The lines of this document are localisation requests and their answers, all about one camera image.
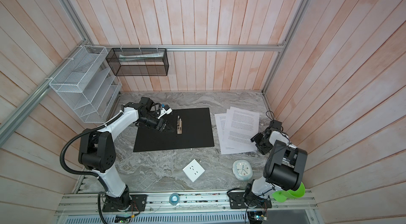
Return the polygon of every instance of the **wall outlet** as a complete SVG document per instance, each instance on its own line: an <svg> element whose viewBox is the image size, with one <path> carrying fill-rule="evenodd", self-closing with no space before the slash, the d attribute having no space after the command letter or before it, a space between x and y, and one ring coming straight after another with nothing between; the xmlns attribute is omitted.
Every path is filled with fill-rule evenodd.
<svg viewBox="0 0 406 224"><path fill-rule="evenodd" d="M183 172L194 182L204 172L204 168L194 159L186 167L183 168Z"/></svg>

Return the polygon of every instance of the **light blue clock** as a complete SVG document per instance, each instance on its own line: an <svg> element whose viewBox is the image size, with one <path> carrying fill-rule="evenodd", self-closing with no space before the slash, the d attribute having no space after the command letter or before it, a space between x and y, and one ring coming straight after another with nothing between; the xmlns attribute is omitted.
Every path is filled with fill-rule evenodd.
<svg viewBox="0 0 406 224"><path fill-rule="evenodd" d="M252 168L248 161L238 160L233 163L233 173L238 180L247 181L252 178Z"/></svg>

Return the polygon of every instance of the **file tray organizer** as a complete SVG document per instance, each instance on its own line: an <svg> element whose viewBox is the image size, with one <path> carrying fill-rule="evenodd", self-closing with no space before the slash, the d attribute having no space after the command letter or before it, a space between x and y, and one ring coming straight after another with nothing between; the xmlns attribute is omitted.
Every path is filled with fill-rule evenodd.
<svg viewBox="0 0 406 224"><path fill-rule="evenodd" d="M168 75L168 57L162 48L112 48L106 61L116 76Z"/></svg>
<svg viewBox="0 0 406 224"><path fill-rule="evenodd" d="M121 89L109 68L99 70L106 56L105 47L84 46L49 84L83 122L105 122Z"/></svg>

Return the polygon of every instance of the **white mesh basket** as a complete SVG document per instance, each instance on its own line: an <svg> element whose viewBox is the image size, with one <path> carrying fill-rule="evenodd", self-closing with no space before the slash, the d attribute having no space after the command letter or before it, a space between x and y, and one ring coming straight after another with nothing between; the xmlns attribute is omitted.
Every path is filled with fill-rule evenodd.
<svg viewBox="0 0 406 224"><path fill-rule="evenodd" d="M83 122L105 122L121 89L110 68L99 70L106 56L105 47L84 46L49 84Z"/></svg>

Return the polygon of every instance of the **marble countertop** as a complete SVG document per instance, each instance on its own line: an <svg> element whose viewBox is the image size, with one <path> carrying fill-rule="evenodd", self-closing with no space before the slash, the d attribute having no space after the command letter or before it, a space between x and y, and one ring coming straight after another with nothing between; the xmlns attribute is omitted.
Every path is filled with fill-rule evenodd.
<svg viewBox="0 0 406 224"><path fill-rule="evenodd" d="M226 113L230 106L260 113L260 131L269 124L266 107L259 92L145 92L120 95L119 106L138 102L142 96L155 102L168 104L172 109L209 107L214 147L159 150L134 153L137 128L129 126L114 141L116 168L130 191L182 191L229 190L244 188L247 182L239 181L233 174L232 164L238 159L247 160L253 170L253 179L262 176L267 155L241 153L221 155L214 114ZM206 170L194 183L182 169L196 159ZM79 193L99 192L103 187L93 176L85 177Z"/></svg>

